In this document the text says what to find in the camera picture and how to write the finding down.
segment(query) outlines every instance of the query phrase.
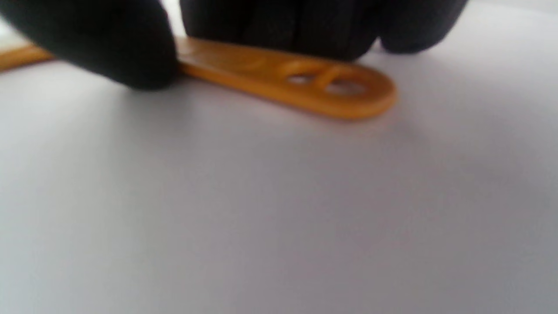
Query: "black fabric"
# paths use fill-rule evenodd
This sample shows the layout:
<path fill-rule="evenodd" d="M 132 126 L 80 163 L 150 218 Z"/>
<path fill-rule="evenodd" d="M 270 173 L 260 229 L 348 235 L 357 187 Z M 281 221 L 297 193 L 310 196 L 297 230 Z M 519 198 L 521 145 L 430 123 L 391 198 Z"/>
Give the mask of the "black fabric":
<path fill-rule="evenodd" d="M 181 0 L 189 35 L 353 60 L 441 41 L 468 0 Z"/>
<path fill-rule="evenodd" d="M 148 0 L 0 0 L 0 12 L 61 59 L 138 89 L 178 70 L 166 12 Z"/>
<path fill-rule="evenodd" d="M 467 0 L 180 0 L 194 37 L 353 60 L 377 38 L 394 53 L 442 40 Z M 59 58 L 133 88 L 178 63 L 158 0 L 0 0 L 0 13 Z"/>

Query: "white table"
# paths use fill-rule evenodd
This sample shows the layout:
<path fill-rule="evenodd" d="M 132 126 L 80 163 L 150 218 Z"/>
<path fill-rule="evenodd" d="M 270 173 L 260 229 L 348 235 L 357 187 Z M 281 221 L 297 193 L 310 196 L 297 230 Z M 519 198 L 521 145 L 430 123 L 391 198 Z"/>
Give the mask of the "white table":
<path fill-rule="evenodd" d="M 0 313 L 558 309 L 558 16 L 472 3 L 345 123 L 193 79 L 0 75 Z"/>

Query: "orange plastic piece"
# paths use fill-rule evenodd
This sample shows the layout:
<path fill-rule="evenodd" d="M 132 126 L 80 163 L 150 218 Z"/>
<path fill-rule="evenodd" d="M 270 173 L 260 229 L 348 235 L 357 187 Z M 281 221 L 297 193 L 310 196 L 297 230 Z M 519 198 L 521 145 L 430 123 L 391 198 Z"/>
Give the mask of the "orange plastic piece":
<path fill-rule="evenodd" d="M 176 43 L 186 74 L 321 115 L 369 118 L 396 101 L 387 76 L 359 65 L 192 38 Z M 0 71 L 52 58 L 29 45 L 0 53 Z"/>
<path fill-rule="evenodd" d="M 47 51 L 34 45 L 27 45 L 0 53 L 0 72 L 52 59 L 54 57 Z"/>

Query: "oval hole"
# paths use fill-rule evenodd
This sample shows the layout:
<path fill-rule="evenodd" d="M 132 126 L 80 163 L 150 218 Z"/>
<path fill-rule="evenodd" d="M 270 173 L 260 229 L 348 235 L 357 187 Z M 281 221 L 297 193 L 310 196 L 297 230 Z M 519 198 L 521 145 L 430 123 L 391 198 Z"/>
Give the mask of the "oval hole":
<path fill-rule="evenodd" d="M 336 79 L 326 88 L 326 92 L 341 96 L 354 96 L 366 92 L 366 87 L 346 79 Z"/>
<path fill-rule="evenodd" d="M 305 85 L 310 84 L 314 80 L 316 76 L 313 74 L 296 74 L 291 75 L 287 78 L 287 81 L 297 84 L 297 85 Z"/>

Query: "finger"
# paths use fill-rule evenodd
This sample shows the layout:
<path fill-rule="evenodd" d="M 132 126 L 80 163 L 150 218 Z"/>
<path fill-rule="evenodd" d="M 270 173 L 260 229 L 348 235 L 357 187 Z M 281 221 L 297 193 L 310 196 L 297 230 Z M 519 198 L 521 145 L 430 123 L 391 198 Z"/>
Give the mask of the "finger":
<path fill-rule="evenodd" d="M 259 1 L 243 32 L 242 43 L 291 50 L 296 35 L 298 0 Z"/>
<path fill-rule="evenodd" d="M 380 24 L 382 45 L 394 53 L 416 53 L 440 42 L 468 0 L 390 0 Z"/>
<path fill-rule="evenodd" d="M 307 54 L 354 60 L 379 34 L 383 0 L 307 0 L 297 48 Z"/>
<path fill-rule="evenodd" d="M 139 89 L 164 87 L 178 63 L 158 1 L 0 1 L 6 20 L 58 58 Z"/>
<path fill-rule="evenodd" d="M 303 53 L 344 58 L 354 0 L 306 0 L 302 6 L 296 47 Z"/>
<path fill-rule="evenodd" d="M 252 15 L 254 0 L 180 0 L 189 36 L 239 42 Z"/>

